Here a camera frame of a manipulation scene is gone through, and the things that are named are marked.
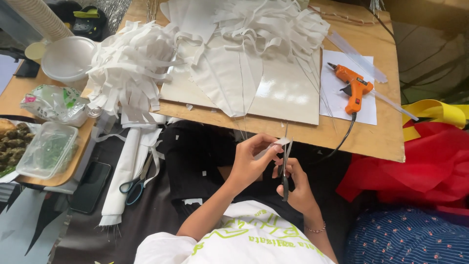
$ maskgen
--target smartphone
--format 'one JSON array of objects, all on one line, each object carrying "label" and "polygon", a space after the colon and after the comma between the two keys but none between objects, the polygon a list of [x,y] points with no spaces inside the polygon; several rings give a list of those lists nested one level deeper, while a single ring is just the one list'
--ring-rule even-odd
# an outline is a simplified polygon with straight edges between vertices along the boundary
[{"label": "smartphone", "polygon": [[70,208],[83,214],[93,213],[110,173],[111,165],[96,161],[91,162],[82,181],[73,193]]}]

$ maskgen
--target scissors handle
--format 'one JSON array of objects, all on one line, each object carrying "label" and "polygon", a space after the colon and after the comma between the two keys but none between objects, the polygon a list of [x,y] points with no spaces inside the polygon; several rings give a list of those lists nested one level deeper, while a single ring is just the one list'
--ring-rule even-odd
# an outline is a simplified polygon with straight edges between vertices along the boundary
[{"label": "scissors handle", "polygon": [[134,187],[134,185],[140,180],[140,178],[135,178],[131,181],[128,181],[128,182],[124,182],[123,184],[121,184],[121,186],[119,186],[119,191],[123,194],[126,194],[128,192],[130,192],[130,190],[132,189],[132,187]]},{"label": "scissors handle", "polygon": [[144,183],[144,179],[139,180],[136,184],[134,184],[131,190],[128,191],[127,198],[125,199],[126,205],[131,205],[135,203],[140,198],[140,196],[142,196],[142,193],[144,191]]},{"label": "scissors handle", "polygon": [[288,178],[285,176],[283,165],[280,165],[277,169],[277,173],[279,177],[282,177],[282,185],[283,185],[283,198],[282,201],[286,202],[288,200]]}]

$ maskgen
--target patterned cloth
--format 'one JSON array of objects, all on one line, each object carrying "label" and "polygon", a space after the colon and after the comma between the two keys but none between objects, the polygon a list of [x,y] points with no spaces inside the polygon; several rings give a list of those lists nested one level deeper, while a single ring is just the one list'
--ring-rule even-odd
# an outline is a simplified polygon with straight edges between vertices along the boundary
[{"label": "patterned cloth", "polygon": [[418,209],[365,212],[350,231],[347,264],[469,264],[469,228]]}]

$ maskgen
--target black crocs sandal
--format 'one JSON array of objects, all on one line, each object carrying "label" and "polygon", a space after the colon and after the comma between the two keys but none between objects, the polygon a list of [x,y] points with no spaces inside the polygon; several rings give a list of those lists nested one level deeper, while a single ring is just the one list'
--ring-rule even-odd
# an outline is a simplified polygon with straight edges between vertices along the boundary
[{"label": "black crocs sandal", "polygon": [[101,41],[103,29],[106,24],[104,12],[94,6],[88,6],[80,11],[73,12],[76,17],[73,33],[93,41]]}]

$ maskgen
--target scissors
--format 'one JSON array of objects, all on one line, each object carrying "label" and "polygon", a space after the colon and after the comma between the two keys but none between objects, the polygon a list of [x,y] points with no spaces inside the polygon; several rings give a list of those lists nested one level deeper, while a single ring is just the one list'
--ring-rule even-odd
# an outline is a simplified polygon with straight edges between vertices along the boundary
[{"label": "scissors", "polygon": [[125,199],[126,205],[135,203],[140,198],[140,196],[142,196],[146,174],[152,159],[153,154],[150,153],[142,169],[142,172],[140,173],[140,176],[119,186],[119,191],[123,194],[127,194],[127,198]]},{"label": "scissors", "polygon": [[[287,133],[288,133],[288,123],[287,123],[287,127],[285,128],[285,137],[287,137]],[[290,155],[290,150],[291,150],[292,143],[293,143],[292,141],[293,141],[293,138],[290,141],[290,143],[285,144],[284,149],[283,149],[283,164],[280,165],[279,168],[277,169],[277,173],[279,177],[282,177],[282,185],[283,185],[282,201],[284,202],[288,200],[288,178],[285,175],[285,170],[286,170],[285,168],[287,166],[288,156]]]}]

